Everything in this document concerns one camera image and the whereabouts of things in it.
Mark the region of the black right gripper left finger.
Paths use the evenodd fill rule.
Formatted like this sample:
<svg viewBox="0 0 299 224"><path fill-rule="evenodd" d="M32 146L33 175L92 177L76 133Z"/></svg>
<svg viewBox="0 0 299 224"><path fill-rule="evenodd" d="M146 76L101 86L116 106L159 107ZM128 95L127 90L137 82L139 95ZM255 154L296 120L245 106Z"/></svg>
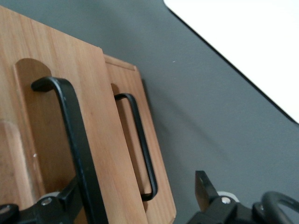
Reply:
<svg viewBox="0 0 299 224"><path fill-rule="evenodd" d="M71 207L79 204L79 189L76 177L74 177L58 194L57 198L64 207Z"/></svg>

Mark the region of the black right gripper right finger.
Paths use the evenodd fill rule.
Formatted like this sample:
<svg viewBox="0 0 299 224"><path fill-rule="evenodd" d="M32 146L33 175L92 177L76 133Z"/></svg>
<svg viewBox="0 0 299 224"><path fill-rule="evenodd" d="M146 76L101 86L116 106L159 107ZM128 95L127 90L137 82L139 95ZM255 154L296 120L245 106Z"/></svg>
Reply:
<svg viewBox="0 0 299 224"><path fill-rule="evenodd" d="M231 224L237 215L237 202L228 195L219 195L205 171L195 172L195 196L199 211L190 224Z"/></svg>

